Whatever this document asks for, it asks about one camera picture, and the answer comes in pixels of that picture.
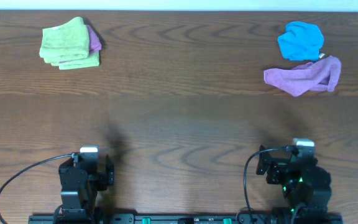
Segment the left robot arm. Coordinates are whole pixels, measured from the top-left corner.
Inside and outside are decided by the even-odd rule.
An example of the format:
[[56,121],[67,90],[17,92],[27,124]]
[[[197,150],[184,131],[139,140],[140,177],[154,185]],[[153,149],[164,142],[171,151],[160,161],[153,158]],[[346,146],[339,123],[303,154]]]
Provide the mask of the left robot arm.
[[96,207],[98,192],[114,184],[114,164],[105,157],[105,170],[98,170],[98,153],[76,152],[60,164],[62,204],[53,215],[54,223],[107,223],[104,212]]

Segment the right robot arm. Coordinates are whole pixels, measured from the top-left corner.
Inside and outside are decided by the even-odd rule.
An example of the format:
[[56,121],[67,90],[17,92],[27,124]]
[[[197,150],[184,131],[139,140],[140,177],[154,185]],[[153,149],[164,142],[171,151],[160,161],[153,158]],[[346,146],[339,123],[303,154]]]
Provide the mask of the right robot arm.
[[274,208],[272,223],[330,223],[328,202],[332,196],[331,174],[317,166],[314,143],[294,143],[279,150],[288,159],[274,158],[273,149],[259,147],[257,175],[268,184],[280,185],[287,208]]

